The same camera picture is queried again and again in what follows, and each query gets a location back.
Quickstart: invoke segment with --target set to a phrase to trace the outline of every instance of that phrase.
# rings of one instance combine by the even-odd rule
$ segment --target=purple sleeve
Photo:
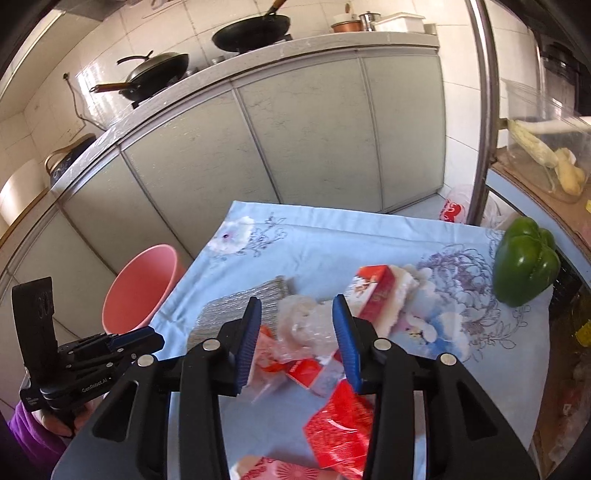
[[[20,402],[8,426],[33,465],[51,473],[66,450],[62,439],[41,426]]]

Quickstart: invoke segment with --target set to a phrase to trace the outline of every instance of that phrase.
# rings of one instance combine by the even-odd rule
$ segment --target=blue gripper pad
[[[358,339],[355,338],[355,324],[345,297],[340,294],[333,300],[333,326],[343,359],[345,375],[356,393],[361,391],[361,356]]]
[[[261,315],[261,301],[256,297],[251,297],[242,317],[242,328],[240,328],[243,332],[242,339],[235,356],[234,386],[238,392],[248,382],[256,340],[261,328]]]

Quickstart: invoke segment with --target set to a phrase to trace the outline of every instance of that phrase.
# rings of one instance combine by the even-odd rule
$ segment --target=copper pot
[[[340,22],[331,25],[335,33],[341,32],[361,32],[363,27],[361,26],[361,20],[349,20],[348,22]]]

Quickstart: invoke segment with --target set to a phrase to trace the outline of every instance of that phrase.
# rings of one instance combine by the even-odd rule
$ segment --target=red package
[[[285,374],[319,397],[328,397],[345,373],[338,350],[322,364],[313,358],[304,358],[288,365]]]
[[[345,291],[351,315],[373,322],[382,311],[395,278],[387,265],[361,267]]]
[[[304,426],[304,435],[321,468],[361,480],[371,436],[372,410],[346,380]]]

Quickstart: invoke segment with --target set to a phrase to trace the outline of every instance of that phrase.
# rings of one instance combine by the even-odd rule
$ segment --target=red bag
[[[372,410],[342,380],[329,402],[304,426],[304,434],[321,468],[349,480],[361,480],[371,436]]]

